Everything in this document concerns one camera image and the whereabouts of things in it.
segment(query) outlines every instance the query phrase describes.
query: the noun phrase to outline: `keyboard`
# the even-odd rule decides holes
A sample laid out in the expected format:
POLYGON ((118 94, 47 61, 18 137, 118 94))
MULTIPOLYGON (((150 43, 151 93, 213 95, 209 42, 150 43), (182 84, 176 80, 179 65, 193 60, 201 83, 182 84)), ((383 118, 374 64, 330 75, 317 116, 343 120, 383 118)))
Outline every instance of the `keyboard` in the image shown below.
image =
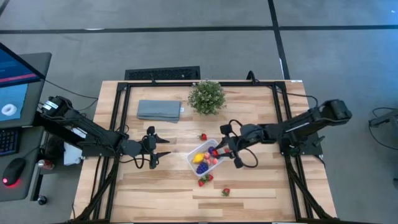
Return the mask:
POLYGON ((0 156, 18 153, 20 135, 20 128, 0 130, 0 156))
POLYGON ((174 67, 126 70, 125 80, 199 80, 200 68, 174 67))

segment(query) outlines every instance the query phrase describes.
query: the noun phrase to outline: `potted plant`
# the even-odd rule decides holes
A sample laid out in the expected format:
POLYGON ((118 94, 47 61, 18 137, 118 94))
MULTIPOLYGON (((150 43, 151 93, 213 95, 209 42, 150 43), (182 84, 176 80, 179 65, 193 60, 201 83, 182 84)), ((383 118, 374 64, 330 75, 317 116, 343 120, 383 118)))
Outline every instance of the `potted plant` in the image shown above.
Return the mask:
POLYGON ((188 104, 199 114, 218 114, 224 107, 225 93, 218 82, 201 81, 193 84, 193 90, 189 93, 188 104))

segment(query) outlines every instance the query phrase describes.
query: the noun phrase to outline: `computer mouse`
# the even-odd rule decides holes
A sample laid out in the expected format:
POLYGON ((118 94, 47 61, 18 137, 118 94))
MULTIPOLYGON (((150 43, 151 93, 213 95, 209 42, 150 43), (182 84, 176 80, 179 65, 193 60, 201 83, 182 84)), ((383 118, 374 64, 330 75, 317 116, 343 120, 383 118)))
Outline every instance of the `computer mouse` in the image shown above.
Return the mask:
POLYGON ((2 182, 5 186, 15 184, 24 170, 26 161, 24 158, 13 159, 2 173, 2 182))

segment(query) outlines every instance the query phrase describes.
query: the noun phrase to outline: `gray towel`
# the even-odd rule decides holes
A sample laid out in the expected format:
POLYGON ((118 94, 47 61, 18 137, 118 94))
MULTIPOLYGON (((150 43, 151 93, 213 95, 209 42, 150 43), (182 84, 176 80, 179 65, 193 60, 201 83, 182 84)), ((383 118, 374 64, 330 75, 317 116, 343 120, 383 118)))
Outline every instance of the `gray towel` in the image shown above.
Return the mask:
POLYGON ((138 119, 177 123, 180 119, 180 108, 180 101, 140 100, 137 117, 138 119))

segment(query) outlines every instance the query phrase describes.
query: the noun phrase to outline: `clear plastic bin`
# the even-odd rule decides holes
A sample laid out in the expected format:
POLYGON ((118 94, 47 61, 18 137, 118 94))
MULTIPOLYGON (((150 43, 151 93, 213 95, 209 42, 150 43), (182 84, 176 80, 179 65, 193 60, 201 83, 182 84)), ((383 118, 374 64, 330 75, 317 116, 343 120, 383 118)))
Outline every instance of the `clear plastic bin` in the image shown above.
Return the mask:
POLYGON ((211 165, 209 165, 209 169, 208 169, 206 172, 204 172, 204 173, 202 173, 202 174, 198 174, 198 173, 197 173, 197 168, 198 168, 199 164, 193 163, 193 162, 192 162, 192 161, 193 161, 193 158, 195 157, 195 155, 196 155, 197 153, 205 153, 205 152, 207 152, 208 149, 209 149, 209 147, 211 147, 211 146, 213 146, 213 147, 218 146, 218 142, 217 142, 216 140, 214 140, 214 139, 209 139, 209 140, 205 141, 203 144, 201 144, 200 146, 198 146, 196 149, 194 149, 192 152, 190 152, 190 153, 187 155, 187 162, 189 163, 190 167, 192 168, 192 171, 193 171, 193 172, 195 173, 195 175, 197 175, 198 177, 203 177, 204 175, 208 174, 208 173, 211 172, 214 168, 216 168, 218 165, 220 165, 220 164, 224 161, 224 159, 225 159, 225 157, 219 158, 216 165, 211 164, 211 165))

